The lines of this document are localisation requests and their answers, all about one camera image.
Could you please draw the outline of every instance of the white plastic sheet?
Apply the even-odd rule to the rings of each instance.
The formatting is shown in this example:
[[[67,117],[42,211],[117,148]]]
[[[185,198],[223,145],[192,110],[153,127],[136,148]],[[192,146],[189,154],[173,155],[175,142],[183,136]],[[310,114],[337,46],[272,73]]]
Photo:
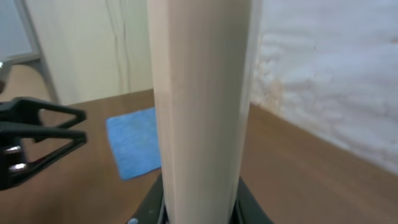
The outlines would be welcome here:
[[[265,0],[252,101],[398,173],[397,21],[394,0]]]

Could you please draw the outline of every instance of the beige cylinder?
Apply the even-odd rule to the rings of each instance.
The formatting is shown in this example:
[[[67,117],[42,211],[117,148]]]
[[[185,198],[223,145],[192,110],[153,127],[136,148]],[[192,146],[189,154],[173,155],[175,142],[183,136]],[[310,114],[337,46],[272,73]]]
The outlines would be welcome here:
[[[148,0],[171,224],[227,224],[230,219],[260,8],[258,0]]]

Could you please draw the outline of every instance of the blue towel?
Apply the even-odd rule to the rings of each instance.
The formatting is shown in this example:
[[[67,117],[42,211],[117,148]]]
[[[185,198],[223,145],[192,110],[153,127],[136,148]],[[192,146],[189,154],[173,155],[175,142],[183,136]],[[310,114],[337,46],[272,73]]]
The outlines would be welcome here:
[[[123,180],[160,168],[155,108],[106,120],[108,139]]]

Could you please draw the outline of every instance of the metal screw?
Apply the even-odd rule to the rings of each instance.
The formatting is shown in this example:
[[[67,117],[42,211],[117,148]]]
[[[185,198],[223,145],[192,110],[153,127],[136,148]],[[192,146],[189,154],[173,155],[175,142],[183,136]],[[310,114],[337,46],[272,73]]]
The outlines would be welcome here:
[[[138,219],[136,219],[136,218],[132,218],[132,219],[130,219],[128,222],[127,222],[127,224],[137,224],[138,223]]]
[[[5,154],[13,154],[13,153],[17,153],[17,152],[20,152],[20,151],[21,151],[21,147],[20,146],[13,146],[13,147],[10,147],[10,148],[4,150],[4,153]]]
[[[26,164],[16,164],[13,166],[10,166],[10,168],[8,168],[10,172],[20,172],[20,171],[24,171],[27,169],[27,165]]]

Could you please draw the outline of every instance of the brown tabletop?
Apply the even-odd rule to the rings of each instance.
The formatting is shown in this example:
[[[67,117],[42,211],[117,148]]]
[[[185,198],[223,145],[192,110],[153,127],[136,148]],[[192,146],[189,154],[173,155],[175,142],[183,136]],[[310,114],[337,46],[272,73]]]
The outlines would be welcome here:
[[[88,143],[19,187],[0,192],[0,223],[124,223],[159,170],[122,181],[106,118],[149,108],[152,91],[74,105]],[[65,119],[46,113],[46,123]],[[29,158],[65,141],[27,142]],[[398,178],[251,107],[241,175],[276,223],[398,223]]]

